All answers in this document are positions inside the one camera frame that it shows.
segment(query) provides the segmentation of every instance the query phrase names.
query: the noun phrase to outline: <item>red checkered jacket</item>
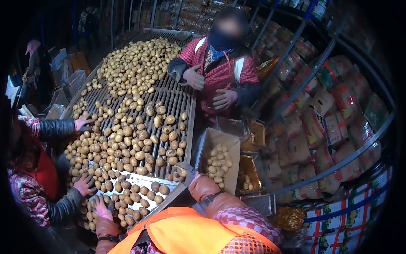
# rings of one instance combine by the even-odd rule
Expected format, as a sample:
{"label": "red checkered jacket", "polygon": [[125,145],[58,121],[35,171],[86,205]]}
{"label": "red checkered jacket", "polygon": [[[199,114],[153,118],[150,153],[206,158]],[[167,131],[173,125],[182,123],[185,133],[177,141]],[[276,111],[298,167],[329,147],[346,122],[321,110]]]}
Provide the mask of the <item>red checkered jacket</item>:
{"label": "red checkered jacket", "polygon": [[[281,247],[283,245],[283,236],[279,228],[274,228],[272,224],[257,210],[250,207],[233,207],[226,210],[222,210],[216,213],[213,217],[216,221],[219,221],[224,224],[233,224],[243,227],[253,229],[260,233],[261,235],[268,238],[276,246]],[[248,247],[249,242],[245,239],[235,238],[230,243],[231,245],[235,244],[245,245]],[[141,254],[143,253],[143,248],[134,247],[129,254]],[[161,252],[155,247],[153,243],[147,243],[147,254],[161,254]],[[230,249],[228,252],[224,249],[220,253],[239,253],[237,250],[233,252]]]}
{"label": "red checkered jacket", "polygon": [[237,106],[250,106],[259,95],[259,81],[255,71],[254,59],[250,50],[245,47],[239,47],[227,53],[231,68],[225,56],[210,63],[203,71],[209,43],[206,37],[200,37],[192,40],[182,51],[179,57],[169,63],[168,73],[176,78],[178,75],[179,83],[185,82],[182,78],[183,73],[190,67],[200,65],[197,73],[205,77],[205,86],[198,93],[198,103],[205,116],[222,115],[230,117],[231,108],[223,112],[216,112],[212,106],[212,100],[216,97],[217,89],[225,89],[231,83],[231,89],[237,92]]}

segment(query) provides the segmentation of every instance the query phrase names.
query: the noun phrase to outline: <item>hand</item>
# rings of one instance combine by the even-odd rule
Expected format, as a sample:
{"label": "hand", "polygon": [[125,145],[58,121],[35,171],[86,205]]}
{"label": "hand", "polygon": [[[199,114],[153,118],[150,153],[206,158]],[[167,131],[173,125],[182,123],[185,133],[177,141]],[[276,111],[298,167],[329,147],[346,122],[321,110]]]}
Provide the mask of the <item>hand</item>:
{"label": "hand", "polygon": [[215,110],[225,110],[230,107],[238,98],[237,92],[233,90],[217,89],[216,93],[221,95],[213,98]]}
{"label": "hand", "polygon": [[198,74],[196,71],[200,68],[200,65],[196,65],[187,69],[183,73],[183,78],[188,82],[188,85],[196,90],[202,90],[204,87],[204,77]]}
{"label": "hand", "polygon": [[90,188],[95,183],[92,175],[84,173],[80,178],[78,177],[78,179],[79,180],[73,184],[73,187],[76,188],[82,196],[86,197],[97,190],[96,187]]}
{"label": "hand", "polygon": [[196,176],[199,174],[197,172],[197,170],[194,169],[194,167],[192,167],[190,164],[187,164],[186,162],[178,162],[176,164],[176,166],[181,167],[183,169],[187,170],[187,175],[186,175],[186,179],[185,179],[185,185],[187,187],[190,186],[190,184],[192,183],[192,181],[196,178]]}
{"label": "hand", "polygon": [[106,205],[104,204],[104,198],[103,198],[103,194],[100,194],[99,196],[95,196],[95,210],[96,210],[96,215],[97,217],[103,217],[106,219],[109,219],[111,221],[113,221],[113,215],[112,215],[112,209],[113,209],[113,204],[114,201],[110,200],[109,202],[109,209],[106,208]]}
{"label": "hand", "polygon": [[75,130],[83,132],[85,130],[91,130],[90,127],[85,127],[84,125],[93,123],[94,120],[88,119],[90,115],[82,115],[77,120],[75,120]]}

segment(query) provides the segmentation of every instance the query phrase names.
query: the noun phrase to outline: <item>apron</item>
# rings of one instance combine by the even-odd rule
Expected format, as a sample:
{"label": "apron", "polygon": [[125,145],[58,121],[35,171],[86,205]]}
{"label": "apron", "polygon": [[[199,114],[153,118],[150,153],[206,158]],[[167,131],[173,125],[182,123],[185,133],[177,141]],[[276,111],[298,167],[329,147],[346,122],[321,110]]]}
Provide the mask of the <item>apron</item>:
{"label": "apron", "polygon": [[17,173],[27,174],[33,177],[37,183],[43,188],[51,201],[57,201],[59,197],[58,192],[58,174],[56,172],[54,163],[51,158],[45,153],[38,139],[31,135],[25,135],[25,139],[31,140],[37,148],[41,151],[38,166],[33,172],[28,172],[20,167],[17,167]]}

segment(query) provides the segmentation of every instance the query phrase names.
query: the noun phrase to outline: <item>pink checkered sleeve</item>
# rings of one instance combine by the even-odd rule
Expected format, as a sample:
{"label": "pink checkered sleeve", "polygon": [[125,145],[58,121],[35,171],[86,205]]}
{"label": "pink checkered sleeve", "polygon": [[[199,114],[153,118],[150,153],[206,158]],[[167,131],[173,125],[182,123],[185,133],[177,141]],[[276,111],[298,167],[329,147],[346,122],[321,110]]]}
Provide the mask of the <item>pink checkered sleeve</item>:
{"label": "pink checkered sleeve", "polygon": [[180,59],[185,61],[189,67],[193,67],[193,59],[194,59],[194,50],[196,49],[196,45],[202,38],[196,38],[189,42],[186,48],[182,51],[182,53],[178,56]]}
{"label": "pink checkered sleeve", "polygon": [[252,57],[244,57],[244,65],[242,66],[240,83],[259,83],[257,72],[255,71],[254,59]]}
{"label": "pink checkered sleeve", "polygon": [[9,178],[14,200],[38,225],[47,228],[49,210],[43,187],[27,174],[14,174]]}
{"label": "pink checkered sleeve", "polygon": [[38,118],[19,115],[18,120],[25,123],[25,125],[30,129],[32,136],[39,137],[39,119]]}
{"label": "pink checkered sleeve", "polygon": [[233,207],[216,213],[213,219],[223,224],[233,224],[253,229],[277,246],[282,246],[283,236],[262,214],[251,207]]}

